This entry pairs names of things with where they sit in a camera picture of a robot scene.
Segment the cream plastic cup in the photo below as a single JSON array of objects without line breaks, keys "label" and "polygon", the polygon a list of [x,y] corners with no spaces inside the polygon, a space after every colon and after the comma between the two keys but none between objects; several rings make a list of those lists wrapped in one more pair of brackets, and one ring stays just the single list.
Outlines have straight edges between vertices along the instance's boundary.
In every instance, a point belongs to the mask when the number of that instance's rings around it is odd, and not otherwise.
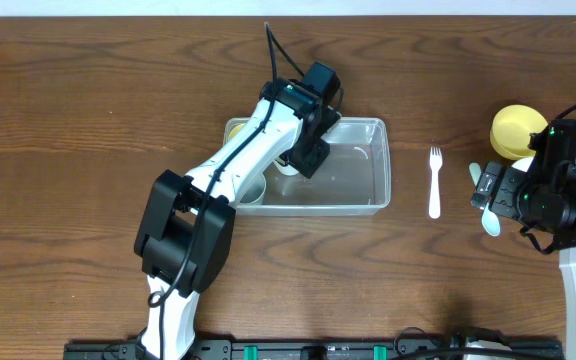
[{"label": "cream plastic cup", "polygon": [[298,170],[285,164],[280,158],[274,160],[274,165],[277,167],[278,171],[285,176],[295,176],[299,173]]}]

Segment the grey plastic cup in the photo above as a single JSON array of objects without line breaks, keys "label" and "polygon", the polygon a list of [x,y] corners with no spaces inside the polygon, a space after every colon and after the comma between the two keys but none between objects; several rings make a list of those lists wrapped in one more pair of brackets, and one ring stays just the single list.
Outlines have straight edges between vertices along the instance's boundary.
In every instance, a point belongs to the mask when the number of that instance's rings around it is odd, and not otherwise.
[{"label": "grey plastic cup", "polygon": [[266,186],[267,186],[266,178],[262,173],[253,177],[251,179],[250,186],[248,187],[247,191],[243,194],[240,203],[248,205],[261,204],[264,200]]}]

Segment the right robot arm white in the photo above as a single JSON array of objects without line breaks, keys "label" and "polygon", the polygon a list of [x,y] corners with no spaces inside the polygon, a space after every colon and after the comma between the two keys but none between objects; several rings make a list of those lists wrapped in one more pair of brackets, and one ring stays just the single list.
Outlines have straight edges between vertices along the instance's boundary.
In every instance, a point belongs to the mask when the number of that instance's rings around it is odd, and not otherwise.
[{"label": "right robot arm white", "polygon": [[576,181],[563,182],[536,159],[527,169],[491,162],[469,165],[475,183],[471,204],[522,225],[538,252],[556,252],[566,301],[566,349],[576,359]]}]

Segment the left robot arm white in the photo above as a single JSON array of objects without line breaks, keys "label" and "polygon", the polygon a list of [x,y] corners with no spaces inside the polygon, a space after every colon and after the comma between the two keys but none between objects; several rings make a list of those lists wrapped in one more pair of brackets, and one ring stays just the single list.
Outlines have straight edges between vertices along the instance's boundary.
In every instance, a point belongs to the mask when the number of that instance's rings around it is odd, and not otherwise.
[{"label": "left robot arm white", "polygon": [[181,359],[194,341],[199,296],[228,257],[236,208],[276,159],[310,178],[330,152],[323,134],[340,118],[335,75],[264,85],[244,128],[209,160],[154,182],[134,244],[147,275],[151,311],[141,338],[147,359]]}]

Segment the clear plastic container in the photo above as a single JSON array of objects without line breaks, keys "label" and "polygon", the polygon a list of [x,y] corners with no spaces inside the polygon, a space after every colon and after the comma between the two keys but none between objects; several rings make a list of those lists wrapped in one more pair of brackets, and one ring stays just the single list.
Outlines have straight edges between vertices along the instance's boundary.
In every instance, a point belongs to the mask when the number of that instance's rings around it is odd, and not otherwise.
[{"label": "clear plastic container", "polygon": [[247,216],[370,216],[391,199],[391,163],[385,123],[341,118],[324,136],[330,154],[312,178],[285,175],[271,164],[263,172],[265,194],[242,203]]}]

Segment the white plastic bowl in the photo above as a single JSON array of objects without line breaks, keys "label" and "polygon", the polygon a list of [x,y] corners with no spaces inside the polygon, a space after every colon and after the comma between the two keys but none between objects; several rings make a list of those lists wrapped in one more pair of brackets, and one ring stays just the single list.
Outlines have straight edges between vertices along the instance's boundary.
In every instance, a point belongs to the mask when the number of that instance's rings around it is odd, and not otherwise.
[{"label": "white plastic bowl", "polygon": [[533,162],[534,158],[533,157],[525,157],[525,158],[521,158],[517,161],[515,161],[512,165],[511,168],[521,171],[521,172],[527,172]]}]

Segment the pale green plastic spoon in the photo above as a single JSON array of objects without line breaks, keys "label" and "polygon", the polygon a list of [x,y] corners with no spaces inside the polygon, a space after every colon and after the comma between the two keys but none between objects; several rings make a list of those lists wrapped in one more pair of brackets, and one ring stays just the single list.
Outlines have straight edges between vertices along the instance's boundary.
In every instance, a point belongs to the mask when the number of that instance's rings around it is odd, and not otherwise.
[{"label": "pale green plastic spoon", "polygon": [[[469,165],[469,172],[474,185],[478,184],[479,178],[482,174],[481,167],[477,163]],[[501,233],[501,223],[496,214],[491,212],[487,207],[483,208],[481,223],[484,230],[493,237],[497,237]]]}]

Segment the yellow plastic bowl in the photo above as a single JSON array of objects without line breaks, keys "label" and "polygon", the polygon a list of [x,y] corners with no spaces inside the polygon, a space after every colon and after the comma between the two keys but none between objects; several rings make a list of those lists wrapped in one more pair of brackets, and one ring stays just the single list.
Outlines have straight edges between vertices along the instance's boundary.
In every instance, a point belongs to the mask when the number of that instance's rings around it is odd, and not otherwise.
[{"label": "yellow plastic bowl", "polygon": [[495,116],[490,130],[490,143],[503,158],[520,160],[532,157],[528,148],[533,133],[540,133],[548,122],[537,110],[525,105],[509,105]]}]

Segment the white plastic fork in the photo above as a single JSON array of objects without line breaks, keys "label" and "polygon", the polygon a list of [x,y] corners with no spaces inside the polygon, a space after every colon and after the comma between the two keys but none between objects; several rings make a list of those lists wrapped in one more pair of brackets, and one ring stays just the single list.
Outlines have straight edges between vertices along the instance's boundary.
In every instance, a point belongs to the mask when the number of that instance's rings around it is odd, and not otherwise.
[{"label": "white plastic fork", "polygon": [[429,166],[431,169],[431,185],[429,194],[428,214],[432,219],[441,216],[441,200],[439,171],[443,165],[443,157],[438,147],[432,147],[429,154]]}]

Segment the yellow plastic cup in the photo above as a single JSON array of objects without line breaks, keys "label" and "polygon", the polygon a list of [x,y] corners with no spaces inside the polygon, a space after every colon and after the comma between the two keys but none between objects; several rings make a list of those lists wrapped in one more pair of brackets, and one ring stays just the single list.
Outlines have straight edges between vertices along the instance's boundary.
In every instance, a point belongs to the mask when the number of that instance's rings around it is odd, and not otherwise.
[{"label": "yellow plastic cup", "polygon": [[228,134],[228,142],[230,142],[244,128],[245,125],[245,123],[236,125]]}]

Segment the black mounting rail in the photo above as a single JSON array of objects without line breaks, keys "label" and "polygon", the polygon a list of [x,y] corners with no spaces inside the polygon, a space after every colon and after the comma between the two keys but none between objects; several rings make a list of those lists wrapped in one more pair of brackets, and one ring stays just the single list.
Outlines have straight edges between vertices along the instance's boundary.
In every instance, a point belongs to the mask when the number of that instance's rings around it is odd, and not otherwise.
[{"label": "black mounting rail", "polygon": [[559,342],[515,341],[507,346],[475,341],[439,347],[428,339],[385,342],[231,342],[198,340],[182,356],[188,360],[380,360],[380,359],[562,359]]}]

